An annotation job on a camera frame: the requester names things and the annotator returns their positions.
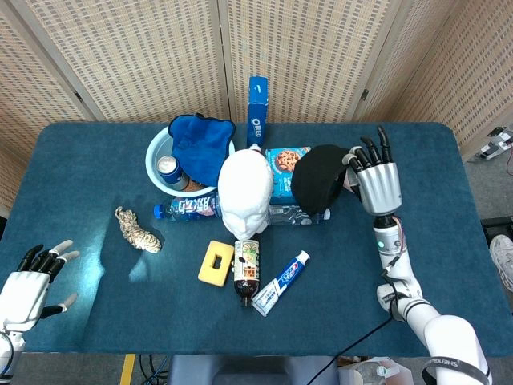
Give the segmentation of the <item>woven folding screen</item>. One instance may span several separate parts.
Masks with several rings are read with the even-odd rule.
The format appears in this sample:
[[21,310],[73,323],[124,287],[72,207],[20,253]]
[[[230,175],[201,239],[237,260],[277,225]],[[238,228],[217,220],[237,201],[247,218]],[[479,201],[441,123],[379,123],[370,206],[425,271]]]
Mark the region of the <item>woven folding screen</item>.
[[513,125],[513,0],[0,0],[0,209],[59,121]]

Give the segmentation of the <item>clear bottle green label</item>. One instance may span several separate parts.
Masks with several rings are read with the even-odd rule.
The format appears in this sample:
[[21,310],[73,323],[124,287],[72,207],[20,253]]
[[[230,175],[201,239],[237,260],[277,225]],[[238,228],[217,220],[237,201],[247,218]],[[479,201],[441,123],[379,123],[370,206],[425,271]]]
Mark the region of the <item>clear bottle green label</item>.
[[400,372],[397,365],[386,367],[383,363],[365,361],[355,371],[362,377],[362,385],[388,385],[387,381]]

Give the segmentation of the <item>white foam mannequin head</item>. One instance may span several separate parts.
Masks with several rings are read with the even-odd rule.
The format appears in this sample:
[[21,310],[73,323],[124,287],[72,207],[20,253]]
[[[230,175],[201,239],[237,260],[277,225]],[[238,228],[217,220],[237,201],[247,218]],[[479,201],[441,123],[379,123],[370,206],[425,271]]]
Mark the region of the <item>white foam mannequin head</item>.
[[222,220],[237,240],[248,240],[265,230],[273,173],[258,145],[236,151],[225,160],[217,190]]

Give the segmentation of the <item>pink wet wipes pack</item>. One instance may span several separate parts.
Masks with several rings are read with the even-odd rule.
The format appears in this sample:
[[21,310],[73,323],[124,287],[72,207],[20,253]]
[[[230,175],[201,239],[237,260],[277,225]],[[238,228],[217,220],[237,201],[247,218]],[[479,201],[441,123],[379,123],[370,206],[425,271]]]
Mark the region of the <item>pink wet wipes pack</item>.
[[343,187],[353,193],[358,199],[361,199],[360,190],[359,190],[359,181],[356,173],[351,167],[346,169],[345,179],[343,182]]

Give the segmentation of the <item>white power strip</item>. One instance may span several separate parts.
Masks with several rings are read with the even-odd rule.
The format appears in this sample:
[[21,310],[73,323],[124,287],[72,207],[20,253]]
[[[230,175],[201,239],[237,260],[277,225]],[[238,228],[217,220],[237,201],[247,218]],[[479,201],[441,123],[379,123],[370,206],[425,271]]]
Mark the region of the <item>white power strip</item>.
[[477,153],[479,159],[490,160],[513,148],[513,126],[494,128],[487,137],[490,141]]

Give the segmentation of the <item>white sneaker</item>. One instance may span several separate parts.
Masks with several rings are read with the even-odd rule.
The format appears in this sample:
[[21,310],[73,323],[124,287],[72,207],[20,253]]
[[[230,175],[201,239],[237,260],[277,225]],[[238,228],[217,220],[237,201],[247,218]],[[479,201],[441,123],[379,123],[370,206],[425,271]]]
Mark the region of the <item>white sneaker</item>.
[[504,286],[513,293],[513,241],[502,234],[495,236],[490,253]]

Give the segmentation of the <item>black stand base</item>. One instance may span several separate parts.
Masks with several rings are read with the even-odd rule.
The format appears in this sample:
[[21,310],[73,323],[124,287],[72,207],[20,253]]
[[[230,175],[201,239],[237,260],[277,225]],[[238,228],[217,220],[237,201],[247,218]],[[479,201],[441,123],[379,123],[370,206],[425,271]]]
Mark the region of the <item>black stand base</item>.
[[488,244],[498,235],[505,235],[513,240],[513,217],[482,219],[481,226]]

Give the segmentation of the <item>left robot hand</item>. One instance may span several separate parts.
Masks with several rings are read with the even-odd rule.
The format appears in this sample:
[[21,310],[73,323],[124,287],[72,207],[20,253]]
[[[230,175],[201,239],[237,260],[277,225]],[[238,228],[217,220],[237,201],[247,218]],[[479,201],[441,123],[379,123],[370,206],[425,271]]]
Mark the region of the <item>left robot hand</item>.
[[78,295],[72,293],[60,303],[46,304],[48,290],[59,272],[79,256],[78,251],[67,252],[72,245],[73,241],[65,240],[50,249],[36,245],[26,252],[0,291],[1,332],[27,332],[39,320],[64,313],[75,303]]

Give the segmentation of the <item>blue cookie box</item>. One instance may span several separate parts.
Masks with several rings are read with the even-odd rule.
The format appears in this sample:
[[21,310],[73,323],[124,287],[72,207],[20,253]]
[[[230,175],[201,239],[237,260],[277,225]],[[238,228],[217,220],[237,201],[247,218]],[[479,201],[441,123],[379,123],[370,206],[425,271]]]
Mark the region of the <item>blue cookie box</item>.
[[311,150],[311,147],[270,148],[265,157],[273,173],[272,205],[295,205],[291,182],[297,162]]

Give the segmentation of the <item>yellow sponge with hole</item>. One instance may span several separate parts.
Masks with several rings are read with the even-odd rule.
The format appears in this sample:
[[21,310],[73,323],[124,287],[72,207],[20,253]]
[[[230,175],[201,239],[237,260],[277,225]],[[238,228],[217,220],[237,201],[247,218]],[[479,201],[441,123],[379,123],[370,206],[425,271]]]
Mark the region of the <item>yellow sponge with hole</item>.
[[234,247],[219,241],[210,241],[198,273],[198,279],[210,285],[223,287],[232,266]]

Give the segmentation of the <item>blue soda can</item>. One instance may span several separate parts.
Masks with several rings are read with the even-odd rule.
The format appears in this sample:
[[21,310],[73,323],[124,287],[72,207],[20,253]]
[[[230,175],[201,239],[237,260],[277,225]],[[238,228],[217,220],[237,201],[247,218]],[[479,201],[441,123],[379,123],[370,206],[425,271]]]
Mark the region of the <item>blue soda can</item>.
[[168,184],[178,184],[183,179],[183,171],[174,156],[162,156],[156,163],[157,171]]

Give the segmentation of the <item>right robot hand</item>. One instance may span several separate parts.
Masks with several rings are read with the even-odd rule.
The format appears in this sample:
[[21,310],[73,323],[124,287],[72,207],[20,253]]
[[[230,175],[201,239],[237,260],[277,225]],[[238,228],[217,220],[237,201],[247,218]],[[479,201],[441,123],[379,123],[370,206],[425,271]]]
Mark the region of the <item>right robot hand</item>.
[[388,135],[381,125],[377,131],[381,150],[370,137],[362,136],[365,147],[353,146],[342,162],[357,175],[364,210],[374,217],[387,217],[402,205],[402,194]]

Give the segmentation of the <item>teal tablecloth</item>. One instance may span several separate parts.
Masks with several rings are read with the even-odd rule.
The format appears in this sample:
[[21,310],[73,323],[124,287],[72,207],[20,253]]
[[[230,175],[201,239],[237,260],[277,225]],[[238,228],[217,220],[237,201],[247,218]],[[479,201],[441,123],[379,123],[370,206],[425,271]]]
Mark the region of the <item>teal tablecloth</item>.
[[[80,255],[63,267],[49,303],[77,293],[64,314],[26,336],[32,352],[418,356],[424,346],[402,322],[386,324],[371,217],[344,192],[331,218],[273,226],[261,235],[269,282],[304,250],[301,276],[262,317],[233,286],[200,282],[208,243],[228,242],[218,218],[172,223],[153,216],[165,195],[144,157],[158,123],[60,123],[45,128],[0,240],[0,285],[34,245],[71,239]],[[488,355],[502,355],[507,306],[452,131],[437,123],[387,123],[398,165],[406,242],[425,297],[468,320]]]

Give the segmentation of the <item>clear water bottle white cap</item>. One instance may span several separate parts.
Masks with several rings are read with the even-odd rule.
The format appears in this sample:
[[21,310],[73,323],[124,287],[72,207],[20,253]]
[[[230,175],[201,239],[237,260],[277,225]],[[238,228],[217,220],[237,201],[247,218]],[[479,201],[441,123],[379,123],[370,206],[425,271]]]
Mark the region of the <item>clear water bottle white cap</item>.
[[297,205],[269,206],[269,225],[318,225],[330,218],[329,209],[310,216]]

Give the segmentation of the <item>black baseball cap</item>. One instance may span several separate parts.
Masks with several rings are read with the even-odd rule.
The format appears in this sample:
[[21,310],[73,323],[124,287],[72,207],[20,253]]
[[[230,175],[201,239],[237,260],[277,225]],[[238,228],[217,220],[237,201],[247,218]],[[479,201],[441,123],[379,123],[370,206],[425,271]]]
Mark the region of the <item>black baseball cap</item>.
[[301,209],[310,216],[323,213],[339,196],[348,166],[342,160],[348,148],[334,144],[310,149],[295,165],[292,194]]

